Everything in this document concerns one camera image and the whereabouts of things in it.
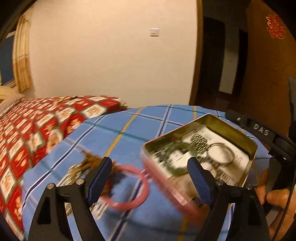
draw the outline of pink bangle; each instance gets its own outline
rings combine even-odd
[[[143,189],[140,195],[132,200],[131,202],[115,202],[113,201],[108,195],[103,195],[101,198],[103,201],[105,201],[110,207],[119,210],[119,211],[126,211],[126,210],[131,210],[133,208],[136,208],[140,206],[148,197],[149,194],[149,184],[147,179],[145,178],[144,174],[141,173],[138,169],[136,169],[133,166],[128,166],[128,165],[118,165],[118,169],[120,171],[126,171],[129,173],[136,174],[141,178],[141,181],[143,183]]]

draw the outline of yellow curtain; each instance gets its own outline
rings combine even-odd
[[[12,66],[18,91],[22,92],[32,86],[29,62],[29,30],[33,7],[26,11],[17,23],[12,51]]]

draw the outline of human hand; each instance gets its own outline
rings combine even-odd
[[[278,206],[282,209],[282,211],[277,215],[275,220],[269,226],[269,234],[270,234],[270,237],[272,238],[280,222],[280,219],[283,215],[283,210],[285,209],[290,191],[288,189],[273,190],[266,195],[265,186],[267,181],[267,175],[268,175],[268,169],[262,172],[262,177],[256,189],[256,194],[259,198],[261,205],[263,205],[265,202],[268,202],[271,205]],[[295,195],[295,191],[293,191],[290,205],[288,207],[288,211],[281,225],[279,233],[276,236],[276,239],[275,239],[276,241],[280,240],[290,228],[291,224],[294,221],[295,210],[296,210],[296,195]]]

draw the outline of red checkered blanket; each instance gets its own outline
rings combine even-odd
[[[11,227],[23,230],[22,175],[84,120],[125,109],[116,97],[53,97],[25,100],[0,119],[0,210]]]

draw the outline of red chinese character decoration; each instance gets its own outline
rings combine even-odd
[[[266,17],[268,22],[267,31],[270,33],[272,38],[284,39],[284,33],[287,31],[286,27],[283,26],[283,23],[277,14],[268,15]]]

